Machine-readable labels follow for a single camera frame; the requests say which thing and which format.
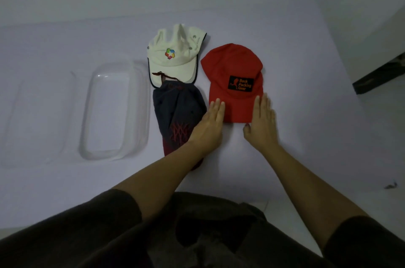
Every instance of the black patch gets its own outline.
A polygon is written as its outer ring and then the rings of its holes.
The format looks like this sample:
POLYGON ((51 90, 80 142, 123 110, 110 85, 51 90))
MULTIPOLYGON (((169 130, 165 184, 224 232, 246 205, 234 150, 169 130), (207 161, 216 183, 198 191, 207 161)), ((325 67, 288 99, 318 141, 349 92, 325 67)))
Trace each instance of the black patch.
POLYGON ((228 89, 242 92, 251 92, 253 89, 253 81, 253 78, 230 76, 228 89))

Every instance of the person's left hand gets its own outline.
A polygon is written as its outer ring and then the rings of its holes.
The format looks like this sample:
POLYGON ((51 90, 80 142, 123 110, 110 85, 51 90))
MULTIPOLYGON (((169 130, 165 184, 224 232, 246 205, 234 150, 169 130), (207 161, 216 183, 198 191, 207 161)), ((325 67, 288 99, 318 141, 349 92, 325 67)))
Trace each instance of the person's left hand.
POLYGON ((224 114, 225 103, 217 99, 210 103, 208 111, 194 127, 188 143, 200 150, 202 157, 207 156, 221 145, 224 114))

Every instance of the dark navy cap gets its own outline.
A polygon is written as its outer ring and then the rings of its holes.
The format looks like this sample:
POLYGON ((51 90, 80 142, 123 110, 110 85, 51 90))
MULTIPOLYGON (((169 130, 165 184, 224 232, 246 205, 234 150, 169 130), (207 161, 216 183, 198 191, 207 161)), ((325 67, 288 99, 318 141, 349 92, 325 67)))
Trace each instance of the dark navy cap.
POLYGON ((153 92, 153 104, 163 137, 165 156, 188 141, 194 127, 207 111, 199 89, 194 84, 181 81, 164 81, 153 92))

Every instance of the black object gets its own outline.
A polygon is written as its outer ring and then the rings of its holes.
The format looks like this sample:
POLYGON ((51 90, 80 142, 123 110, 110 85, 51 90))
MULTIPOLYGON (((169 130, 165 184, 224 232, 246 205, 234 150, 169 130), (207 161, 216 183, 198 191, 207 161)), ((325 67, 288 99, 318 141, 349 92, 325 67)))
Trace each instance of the black object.
POLYGON ((353 83, 356 94, 364 94, 405 74, 405 53, 353 83))
POLYGON ((181 81, 164 81, 160 88, 153 91, 153 104, 163 137, 165 156, 188 141, 194 127, 207 111, 199 89, 194 84, 181 81))

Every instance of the red cap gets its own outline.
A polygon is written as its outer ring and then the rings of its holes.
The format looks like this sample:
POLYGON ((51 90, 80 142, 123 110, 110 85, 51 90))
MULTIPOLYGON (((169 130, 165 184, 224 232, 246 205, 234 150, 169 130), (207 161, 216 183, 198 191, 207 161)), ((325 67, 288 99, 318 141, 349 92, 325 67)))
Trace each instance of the red cap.
POLYGON ((201 66, 211 81, 209 102, 225 102, 224 122, 251 122, 254 100, 263 95, 260 59, 245 46, 226 44, 211 50, 201 66))

